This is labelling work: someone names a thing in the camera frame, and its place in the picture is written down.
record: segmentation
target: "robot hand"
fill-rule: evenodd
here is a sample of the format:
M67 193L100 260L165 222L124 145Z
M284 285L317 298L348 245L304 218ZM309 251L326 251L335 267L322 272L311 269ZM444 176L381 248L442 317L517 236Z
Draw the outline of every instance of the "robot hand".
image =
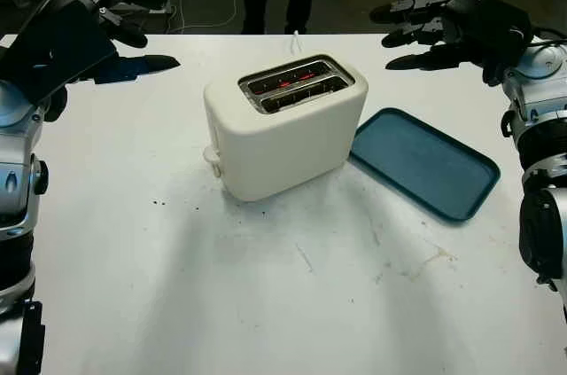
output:
M382 41L384 47L446 43L396 59L388 69L437 70L472 62L483 67L490 86L502 82L504 70L517 65L533 39L528 15L500 0L399 0L376 8L370 18L402 24Z
M370 18L401 24L384 38L384 47L432 45L387 69L437 70L469 61L483 68L486 84L502 84L510 100L502 134L514 138L524 168L520 253L538 273L537 282L559 291L567 304L565 35L554 41L534 37L537 28L528 15L500 0L399 0L376 8ZM440 41L445 44L433 45Z
M49 107L46 121L65 108L65 85L78 80L133 80L178 66L175 59L119 58L112 39L143 48L147 39L110 8L118 3L163 9L167 0L45 0L0 60L0 79L18 88L31 105Z
M43 359L42 304L32 301L31 262L39 197L48 170L33 154L43 121L66 106L70 82L134 80L179 64L167 56L121 58L112 43L144 47L117 3L162 9L167 0L45 0L9 49L0 48L0 375L37 374Z

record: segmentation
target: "robot finger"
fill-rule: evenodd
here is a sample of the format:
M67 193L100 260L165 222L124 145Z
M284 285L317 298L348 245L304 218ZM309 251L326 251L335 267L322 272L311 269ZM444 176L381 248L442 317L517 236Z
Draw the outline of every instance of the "robot finger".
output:
M386 69L436 71L459 67L461 62L465 61L470 61L470 54L467 50L458 45L443 44L433 46L423 54L411 54L392 60L386 65Z
M450 0L398 0L374 9L370 13L370 19L378 24L424 24L438 17L448 1Z
M109 38L137 49L142 49L148 44L148 39L138 25L126 22L121 16L105 7L101 7L98 13L100 25Z
M443 39L443 24L441 18L434 18L422 25L405 24L387 35L382 40L386 48L399 47L417 41L420 44L433 45Z

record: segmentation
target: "blue tray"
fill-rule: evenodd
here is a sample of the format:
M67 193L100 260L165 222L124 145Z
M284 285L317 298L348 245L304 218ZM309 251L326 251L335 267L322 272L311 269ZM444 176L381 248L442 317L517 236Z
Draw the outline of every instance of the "blue tray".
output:
M470 219L500 178L485 155L395 108L358 128L351 158L453 222Z

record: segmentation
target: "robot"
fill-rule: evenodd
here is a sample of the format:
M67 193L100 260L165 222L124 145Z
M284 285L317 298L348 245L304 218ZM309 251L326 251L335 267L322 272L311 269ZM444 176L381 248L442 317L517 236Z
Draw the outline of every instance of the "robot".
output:
M111 39L147 39L109 7L162 9L167 0L45 0L9 49L0 48L0 375L41 372L45 327L31 260L47 164L33 149L66 107L66 84L133 81L179 66L168 56L121 58Z
M567 35L533 27L527 13L500 0L398 0L370 18L400 24L384 47L431 45L386 69L434 71L471 62L483 69L484 83L502 85L510 106L501 132L513 137L524 169L520 254L538 284L561 294L567 317ZM557 39L539 38L544 32Z

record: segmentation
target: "white toaster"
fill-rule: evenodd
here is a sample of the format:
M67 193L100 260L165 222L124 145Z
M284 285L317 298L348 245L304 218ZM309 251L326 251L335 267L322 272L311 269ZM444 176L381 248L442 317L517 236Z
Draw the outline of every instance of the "white toaster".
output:
M227 75L205 88L205 159L244 201L301 184L345 162L367 92L327 55Z

